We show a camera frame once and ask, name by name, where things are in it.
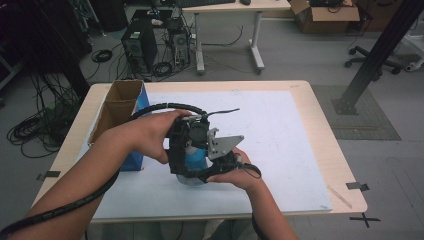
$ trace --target forearm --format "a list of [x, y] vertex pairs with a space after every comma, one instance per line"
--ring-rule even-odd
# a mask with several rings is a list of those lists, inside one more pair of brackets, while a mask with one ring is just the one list
[[298, 239], [263, 180], [246, 192], [256, 223], [269, 239]]
[[[103, 186], [131, 151], [125, 131], [106, 131], [79, 161], [72, 167], [29, 211], [33, 216], [75, 202]], [[54, 218], [20, 231], [16, 239], [69, 239], [80, 237], [94, 215], [101, 198], [61, 217]]]

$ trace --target hand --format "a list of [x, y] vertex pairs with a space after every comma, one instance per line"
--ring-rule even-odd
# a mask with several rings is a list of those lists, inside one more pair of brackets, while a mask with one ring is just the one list
[[[234, 148], [233, 152], [235, 155], [241, 156], [243, 163], [251, 163], [247, 154], [242, 150]], [[262, 182], [262, 179], [258, 177], [258, 174], [253, 170], [239, 168], [228, 173], [211, 176], [207, 179], [207, 182], [232, 183], [234, 186], [247, 191]]]
[[168, 156], [163, 148], [166, 133], [177, 117], [189, 115], [189, 111], [177, 109], [144, 116], [122, 126], [131, 137], [133, 150], [166, 164]]

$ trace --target wooden table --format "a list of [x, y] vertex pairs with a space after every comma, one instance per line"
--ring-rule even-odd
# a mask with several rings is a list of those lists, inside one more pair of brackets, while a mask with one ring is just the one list
[[[75, 163], [84, 138], [95, 119], [103, 97], [111, 84], [96, 84], [91, 87], [51, 171], [60, 171], [63, 176]], [[367, 204], [359, 189], [349, 190], [346, 183], [355, 178], [319, 106], [317, 99], [306, 81], [232, 81], [232, 82], [169, 82], [146, 83], [148, 93], [167, 92], [210, 92], [210, 91], [289, 91], [293, 97], [313, 155], [321, 172], [332, 210], [325, 214], [365, 212]], [[35, 201], [50, 189], [58, 178], [46, 178]], [[293, 213], [314, 214], [308, 212]]]
[[287, 0], [252, 0], [249, 6], [245, 6], [241, 4], [239, 0], [236, 0], [235, 3], [184, 8], [183, 11], [185, 13], [194, 13], [197, 72], [199, 74], [205, 73], [202, 42], [200, 40], [201, 27], [205, 29], [205, 26], [207, 25], [209, 25], [208, 27], [219, 28], [222, 26], [227, 26], [228, 24], [253, 24], [253, 37], [249, 40], [249, 45], [250, 49], [252, 50], [253, 58], [255, 59], [258, 73], [260, 73], [263, 69], [265, 69], [265, 65], [262, 61], [257, 46], [262, 12], [289, 9], [290, 4], [287, 2]]

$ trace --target black pole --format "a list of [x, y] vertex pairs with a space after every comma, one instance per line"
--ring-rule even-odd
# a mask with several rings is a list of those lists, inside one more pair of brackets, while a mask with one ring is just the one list
[[342, 97], [333, 100], [338, 114], [357, 114], [355, 104], [359, 97], [423, 10], [423, 0], [403, 0]]

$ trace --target floor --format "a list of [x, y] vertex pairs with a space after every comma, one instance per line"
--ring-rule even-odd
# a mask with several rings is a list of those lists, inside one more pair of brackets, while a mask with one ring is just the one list
[[[134, 8], [128, 8], [127, 15], [131, 16], [133, 11]], [[199, 76], [192, 65], [163, 81], [307, 80], [316, 85], [348, 85], [359, 65], [343, 66], [349, 58], [347, 49], [354, 45], [371, 49], [379, 36], [379, 33], [301, 34], [291, 20], [264, 19], [258, 46], [266, 69], [257, 75], [253, 60], [246, 57], [250, 55], [247, 40], [252, 32], [252, 27], [245, 26], [240, 40], [230, 48], [204, 47], [205, 75]], [[107, 37], [92, 34], [93, 51], [111, 49], [120, 43], [122, 33], [108, 33]], [[236, 26], [224, 27], [219, 33], [202, 32], [211, 43], [231, 42], [239, 33]], [[405, 47], [400, 47], [391, 58], [404, 64], [418, 60]], [[124, 65], [122, 60], [118, 70], [122, 71]], [[89, 56], [81, 61], [85, 76], [91, 75], [96, 67]], [[112, 81], [116, 68], [117, 61], [101, 64], [89, 83]], [[356, 180], [370, 189], [363, 192], [368, 210], [364, 214], [288, 217], [301, 239], [424, 239], [424, 68], [402, 71], [399, 75], [392, 75], [390, 69], [383, 71], [380, 80], [372, 82], [368, 90], [402, 140], [338, 140]], [[18, 75], [0, 91], [6, 104], [0, 108], [0, 228], [28, 211], [42, 184], [36, 178], [50, 168], [55, 157], [25, 158], [19, 147], [12, 146], [5, 137], [11, 127], [35, 113], [34, 94], [25, 74]], [[32, 143], [28, 151], [42, 152], [40, 143]], [[182, 226], [179, 221], [149, 224], [92, 225], [88, 236], [89, 239], [159, 238], [138, 233], [147, 228], [159, 229], [163, 239], [177, 239]], [[204, 222], [185, 222], [180, 239], [201, 239], [203, 228]]]

